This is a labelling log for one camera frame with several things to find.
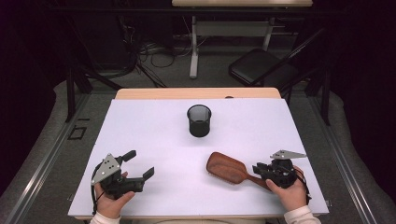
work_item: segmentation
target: white sleeve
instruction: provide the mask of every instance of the white sleeve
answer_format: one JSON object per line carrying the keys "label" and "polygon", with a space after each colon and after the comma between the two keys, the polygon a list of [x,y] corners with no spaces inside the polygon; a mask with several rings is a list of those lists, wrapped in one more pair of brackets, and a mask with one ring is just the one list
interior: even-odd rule
{"label": "white sleeve", "polygon": [[289,211],[285,214],[288,224],[320,224],[320,220],[314,217],[308,205]]}
{"label": "white sleeve", "polygon": [[121,217],[116,219],[104,217],[102,214],[96,212],[96,215],[92,218],[91,224],[119,224]]}

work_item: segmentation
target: brown wooden paddle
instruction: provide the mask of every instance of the brown wooden paddle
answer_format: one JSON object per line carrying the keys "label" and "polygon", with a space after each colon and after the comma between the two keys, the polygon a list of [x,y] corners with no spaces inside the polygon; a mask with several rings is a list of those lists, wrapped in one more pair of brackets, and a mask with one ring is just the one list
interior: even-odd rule
{"label": "brown wooden paddle", "polygon": [[248,173],[244,163],[219,152],[213,152],[210,155],[207,160],[206,170],[210,174],[232,184],[240,184],[242,181],[248,179],[263,188],[268,189],[264,180]]}

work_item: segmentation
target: spatula handle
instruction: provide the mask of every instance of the spatula handle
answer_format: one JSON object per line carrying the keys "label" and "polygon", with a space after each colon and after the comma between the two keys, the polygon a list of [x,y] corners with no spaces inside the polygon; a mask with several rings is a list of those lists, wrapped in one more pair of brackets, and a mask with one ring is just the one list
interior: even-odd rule
{"label": "spatula handle", "polygon": [[267,183],[265,183],[265,180],[262,180],[261,178],[258,178],[258,177],[253,176],[253,175],[247,175],[247,179],[253,181],[254,183],[256,183],[256,184],[258,184],[260,186],[262,186],[265,189],[270,190],[268,188],[268,186],[267,186]]}

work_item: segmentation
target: wooden table edge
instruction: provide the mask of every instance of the wooden table edge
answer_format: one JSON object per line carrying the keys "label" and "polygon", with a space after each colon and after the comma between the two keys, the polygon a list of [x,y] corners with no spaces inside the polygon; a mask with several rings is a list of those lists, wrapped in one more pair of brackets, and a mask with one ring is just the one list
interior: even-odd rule
{"label": "wooden table edge", "polygon": [[221,99],[233,98],[275,98],[281,99],[276,88],[144,88],[121,89],[116,100],[133,99]]}

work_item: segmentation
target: hand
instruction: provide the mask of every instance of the hand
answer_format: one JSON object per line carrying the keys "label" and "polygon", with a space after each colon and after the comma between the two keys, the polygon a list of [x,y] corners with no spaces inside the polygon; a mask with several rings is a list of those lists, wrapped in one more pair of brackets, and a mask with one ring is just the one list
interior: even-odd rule
{"label": "hand", "polygon": [[[104,190],[100,186],[100,183],[94,185],[96,197],[99,197]],[[117,200],[114,200],[111,195],[103,194],[97,202],[97,211],[108,218],[118,218],[120,216],[121,208],[127,204],[134,197],[134,192],[130,191],[122,195]]]}
{"label": "hand", "polygon": [[[303,171],[297,166],[294,166],[294,169],[300,171],[296,173],[299,177],[304,179]],[[288,212],[306,205],[305,186],[299,179],[296,179],[294,184],[286,189],[282,189],[271,179],[266,179],[265,183],[268,188],[279,197]]]}

